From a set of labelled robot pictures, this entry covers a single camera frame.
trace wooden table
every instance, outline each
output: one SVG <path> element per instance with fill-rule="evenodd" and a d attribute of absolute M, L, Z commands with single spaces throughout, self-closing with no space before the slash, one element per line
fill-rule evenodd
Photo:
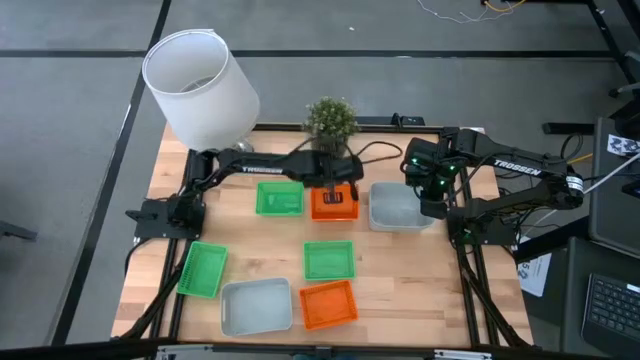
<path fill-rule="evenodd" d="M 367 133 L 349 144 L 358 151 L 372 140 L 385 140 L 405 148 L 419 136 L 436 141 L 435 135 Z M 256 131 L 250 136 L 258 152 L 287 153 L 305 139 L 301 132 Z M 394 149 L 373 146 L 362 155 L 372 159 L 391 155 Z M 187 148 L 167 127 L 151 179 L 149 198 L 169 196 L 180 186 Z M 261 217 L 255 213 L 256 184 L 282 177 L 233 175 L 221 186 L 205 193 L 207 214 L 201 241 L 229 247 L 222 277 L 228 282 L 286 277 L 292 287 L 293 326 L 288 331 L 253 336 L 226 337 L 220 329 L 219 296 L 216 299 L 185 298 L 179 340 L 278 344 L 378 345 L 409 347 L 469 347 L 456 254 L 448 241 L 444 221 L 420 234 L 372 232 L 368 224 L 368 191 L 373 182 L 403 182 L 400 159 L 365 165 L 359 182 L 360 218 L 352 223 L 311 221 L 306 191 L 302 217 Z M 493 169 L 483 167 L 471 181 L 474 197 L 498 196 Z M 304 280 L 302 245 L 307 241 L 352 240 L 357 277 L 353 289 L 360 319 L 318 331 L 306 331 L 298 289 L 312 285 Z M 166 239 L 149 241 L 132 256 L 124 282 L 112 334 L 130 328 L 156 295 L 167 249 Z M 532 342 L 516 266 L 500 247 L 483 248 L 491 295 L 502 314 L 528 342 Z M 160 335 L 167 335 L 172 295 L 165 306 Z M 475 308 L 483 343 L 487 333 L 482 306 Z"/>

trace orange plastic tray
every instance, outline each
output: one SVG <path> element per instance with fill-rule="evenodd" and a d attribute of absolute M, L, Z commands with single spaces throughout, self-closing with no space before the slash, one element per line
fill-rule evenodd
<path fill-rule="evenodd" d="M 358 320 L 358 309 L 349 280 L 302 288 L 300 304 L 307 330 Z"/>
<path fill-rule="evenodd" d="M 341 194 L 339 204 L 326 204 L 325 194 L 328 188 L 311 189 L 311 219 L 314 221 L 353 221 L 358 219 L 358 202 L 351 198 L 351 186 L 342 184 L 336 186 L 336 194 Z"/>

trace gray floor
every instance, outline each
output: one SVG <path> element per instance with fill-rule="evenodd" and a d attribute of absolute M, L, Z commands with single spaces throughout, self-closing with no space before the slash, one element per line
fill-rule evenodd
<path fill-rule="evenodd" d="M 474 1 L 423 0 L 441 15 L 478 16 Z M 614 2 L 598 2 L 623 49 L 636 46 Z M 161 0 L 0 0 L 0 49 L 145 49 Z M 414 0 L 173 0 L 164 34 L 214 28 L 233 49 L 603 50 L 586 7 L 525 4 L 496 21 L 455 24 Z M 140 59 L 0 58 L 0 219 L 39 232 L 0 241 L 0 348 L 49 341 L 70 271 L 111 156 Z M 485 127 L 496 141 L 557 152 L 547 121 L 591 122 L 624 103 L 610 61 L 243 58 L 260 121 L 300 122 L 304 106 L 344 96 L 361 115 L 400 112 L 429 124 Z M 164 119 L 145 93 L 69 341 L 109 337 L 134 223 Z M 585 140 L 582 153 L 590 152 Z M 590 173 L 588 163 L 582 174 Z M 511 190 L 524 179 L 503 183 Z M 587 207 L 559 213 L 563 224 Z M 527 299 L 536 343 L 557 348 L 559 318 Z"/>

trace white lampshade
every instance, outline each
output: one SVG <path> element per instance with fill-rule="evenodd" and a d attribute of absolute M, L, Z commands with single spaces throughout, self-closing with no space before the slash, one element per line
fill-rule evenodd
<path fill-rule="evenodd" d="M 160 40 L 142 75 L 178 139 L 194 150 L 231 147 L 255 125 L 260 100 L 213 30 Z"/>

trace gray plastic tray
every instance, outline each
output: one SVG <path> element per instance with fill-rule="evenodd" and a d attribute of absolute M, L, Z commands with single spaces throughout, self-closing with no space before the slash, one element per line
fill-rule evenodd
<path fill-rule="evenodd" d="M 226 284 L 220 311 L 222 333 L 227 336 L 287 330 L 293 323 L 289 281 L 274 278 Z"/>
<path fill-rule="evenodd" d="M 420 214 L 420 200 L 402 183 L 377 182 L 369 190 L 369 228 L 374 231 L 420 232 L 434 218 Z"/>

